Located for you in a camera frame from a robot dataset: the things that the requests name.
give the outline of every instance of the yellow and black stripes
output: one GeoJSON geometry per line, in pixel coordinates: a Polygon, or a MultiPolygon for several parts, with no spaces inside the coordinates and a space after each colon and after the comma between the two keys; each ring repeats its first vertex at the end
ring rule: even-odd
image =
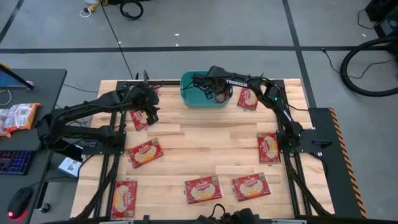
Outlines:
{"type": "Polygon", "coordinates": [[[349,160],[349,157],[348,157],[347,148],[346,148],[346,145],[344,144],[343,135],[341,134],[340,127],[337,122],[336,112],[331,108],[329,108],[329,110],[330,110],[331,117],[333,118],[333,122],[335,123],[336,133],[337,133],[338,139],[340,141],[340,148],[341,148],[341,151],[343,152],[344,160],[346,161],[348,174],[351,177],[351,183],[352,183],[353,189],[355,191],[355,197],[358,201],[359,209],[361,210],[362,216],[364,218],[368,218],[368,216],[366,215],[365,207],[363,205],[361,194],[359,193],[358,184],[356,183],[356,180],[355,180],[354,171],[351,166],[351,161],[349,160]]]}

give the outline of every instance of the butcher block tabletop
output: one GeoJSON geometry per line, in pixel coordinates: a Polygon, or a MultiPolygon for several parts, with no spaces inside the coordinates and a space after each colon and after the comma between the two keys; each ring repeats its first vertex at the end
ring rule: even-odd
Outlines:
{"type": "MultiPolygon", "coordinates": [[[[103,80],[98,96],[116,89],[117,80],[103,80]]],[[[300,79],[284,79],[289,104],[307,109],[300,79]]],[[[260,164],[257,133],[274,133],[278,129],[272,110],[261,103],[256,111],[237,107],[240,87],[222,109],[190,109],[180,96],[178,85],[159,89],[159,121],[147,130],[136,131],[131,116],[126,118],[125,151],[148,140],[157,138],[164,155],[133,169],[124,153],[119,162],[117,179],[137,181],[136,211],[134,218],[142,220],[188,220],[199,215],[209,216],[216,203],[224,205],[229,213],[251,208],[261,218],[293,218],[293,208],[287,182],[284,158],[280,164],[260,164]],[[250,174],[265,173],[271,194],[238,202],[232,180],[250,174]],[[188,180],[217,175],[223,189],[223,198],[188,205],[184,183],[188,180]]],[[[291,109],[294,120],[304,129],[312,127],[308,111],[291,109]]],[[[109,125],[110,114],[94,115],[91,127],[109,125]]],[[[301,154],[307,187],[323,207],[333,213],[333,206],[322,162],[311,155],[301,154]]],[[[109,168],[113,158],[109,159],[109,168]]],[[[93,156],[81,168],[71,217],[78,215],[98,189],[103,156],[93,156]]],[[[296,186],[301,214],[304,214],[300,189],[296,186]]],[[[104,193],[100,215],[105,215],[108,190],[104,193]]],[[[216,209],[215,217],[221,216],[216,209]]]]}

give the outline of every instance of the gray floor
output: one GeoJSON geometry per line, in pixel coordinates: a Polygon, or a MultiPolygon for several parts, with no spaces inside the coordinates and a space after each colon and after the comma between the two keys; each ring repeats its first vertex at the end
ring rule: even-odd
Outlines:
{"type": "MultiPolygon", "coordinates": [[[[16,5],[2,0],[0,30],[16,5]]],[[[356,24],[357,12],[369,0],[289,0],[301,46],[354,46],[377,37],[373,30],[356,24]]],[[[142,3],[142,19],[124,20],[118,8],[106,7],[107,15],[123,47],[175,47],[212,45],[293,46],[281,0],[151,0],[142,3]]],[[[82,0],[25,0],[0,49],[62,49],[117,47],[100,8],[90,18],[78,13],[82,0]]],[[[371,26],[367,16],[361,21],[371,26]]],[[[329,52],[339,67],[347,52],[329,52]]],[[[126,52],[132,72],[146,69],[151,78],[179,78],[189,70],[220,65],[239,73],[270,78],[301,78],[294,51],[185,51],[126,52]]],[[[356,180],[369,218],[398,220],[398,169],[395,130],[398,96],[368,98],[348,91],[322,52],[303,52],[318,107],[337,112],[353,163],[356,180]]],[[[364,52],[349,66],[360,75],[372,62],[389,59],[385,52],[364,52]]],[[[100,80],[127,79],[120,53],[0,54],[0,62],[14,68],[65,68],[65,83],[97,90],[100,80]]],[[[357,84],[369,90],[398,85],[397,65],[390,62],[372,67],[357,84]]],[[[72,105],[92,100],[94,93],[64,87],[58,104],[72,105]]],[[[51,183],[46,194],[52,210],[35,213],[32,223],[66,219],[76,183],[51,183]]]]}

